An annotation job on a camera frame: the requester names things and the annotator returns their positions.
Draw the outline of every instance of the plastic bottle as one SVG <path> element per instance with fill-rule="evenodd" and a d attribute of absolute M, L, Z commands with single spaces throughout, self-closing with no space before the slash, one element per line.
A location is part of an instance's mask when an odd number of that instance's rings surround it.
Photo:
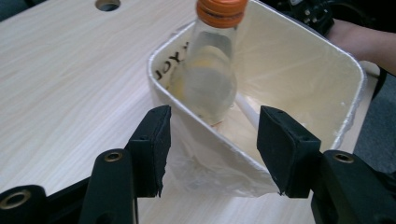
<path fill-rule="evenodd" d="M 234 42 L 247 1 L 198 0 L 186 58 L 171 76 L 169 91 L 209 125 L 224 119 L 236 95 Z"/>

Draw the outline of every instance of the orange bottle cap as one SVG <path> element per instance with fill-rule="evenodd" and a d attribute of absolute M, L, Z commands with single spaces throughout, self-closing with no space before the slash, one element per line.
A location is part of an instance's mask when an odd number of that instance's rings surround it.
<path fill-rule="evenodd" d="M 198 0 L 197 15 L 204 23 L 216 28 L 231 28 L 244 17 L 248 0 Z"/>

